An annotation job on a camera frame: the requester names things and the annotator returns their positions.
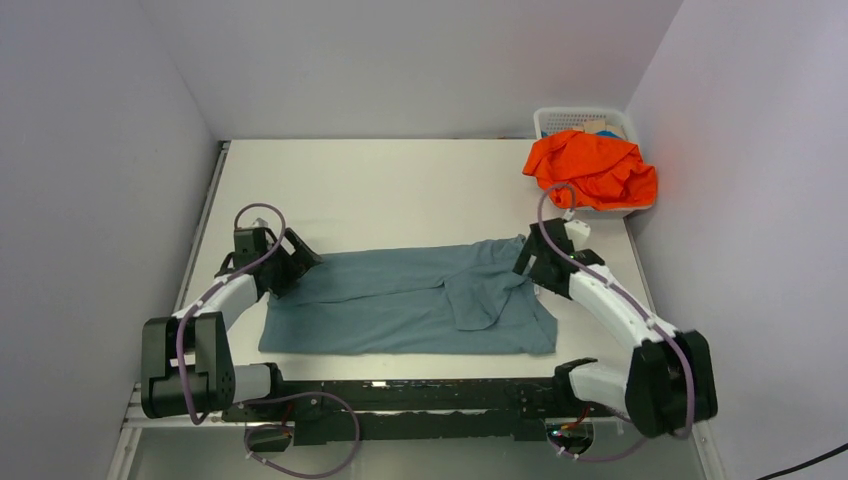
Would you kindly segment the grey-blue t shirt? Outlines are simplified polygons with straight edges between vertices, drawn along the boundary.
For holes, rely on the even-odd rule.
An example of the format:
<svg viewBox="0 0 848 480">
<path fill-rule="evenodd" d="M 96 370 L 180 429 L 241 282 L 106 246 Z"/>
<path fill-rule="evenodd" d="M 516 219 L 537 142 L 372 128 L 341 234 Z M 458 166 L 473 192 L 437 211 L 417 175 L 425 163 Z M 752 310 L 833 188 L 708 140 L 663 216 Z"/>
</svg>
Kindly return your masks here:
<svg viewBox="0 0 848 480">
<path fill-rule="evenodd" d="M 546 355 L 557 319 L 514 273 L 522 235 L 328 254 L 271 297 L 263 353 Z"/>
</svg>

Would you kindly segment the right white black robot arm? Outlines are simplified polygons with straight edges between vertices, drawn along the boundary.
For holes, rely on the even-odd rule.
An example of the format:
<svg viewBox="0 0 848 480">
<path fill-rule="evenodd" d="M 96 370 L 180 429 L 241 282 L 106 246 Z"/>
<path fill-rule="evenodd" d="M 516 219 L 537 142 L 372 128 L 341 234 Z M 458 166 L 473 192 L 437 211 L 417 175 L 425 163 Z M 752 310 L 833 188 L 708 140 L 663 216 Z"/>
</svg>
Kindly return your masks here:
<svg viewBox="0 0 848 480">
<path fill-rule="evenodd" d="M 683 434 L 714 418 L 718 400 L 707 339 L 637 300 L 593 250 L 575 248 L 570 222 L 533 223 L 514 265 L 533 284 L 586 309 L 629 352 L 624 369 L 585 357 L 557 366 L 551 401 L 574 415 L 589 405 L 624 415 L 645 437 Z"/>
</svg>

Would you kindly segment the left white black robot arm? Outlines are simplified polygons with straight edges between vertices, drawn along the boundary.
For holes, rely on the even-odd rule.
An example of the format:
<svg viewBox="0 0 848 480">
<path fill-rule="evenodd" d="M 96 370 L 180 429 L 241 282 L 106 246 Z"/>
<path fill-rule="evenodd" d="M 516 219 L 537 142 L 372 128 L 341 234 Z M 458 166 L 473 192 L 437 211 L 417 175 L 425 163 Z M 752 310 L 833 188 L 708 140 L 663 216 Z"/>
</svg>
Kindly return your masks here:
<svg viewBox="0 0 848 480">
<path fill-rule="evenodd" d="M 261 419 L 272 420 L 286 409 L 279 367 L 235 364 L 228 331 L 264 296 L 293 291 L 323 259 L 291 228 L 282 236 L 268 227 L 237 228 L 233 241 L 207 292 L 143 326 L 140 403 L 151 419 L 202 420 L 248 405 Z"/>
</svg>

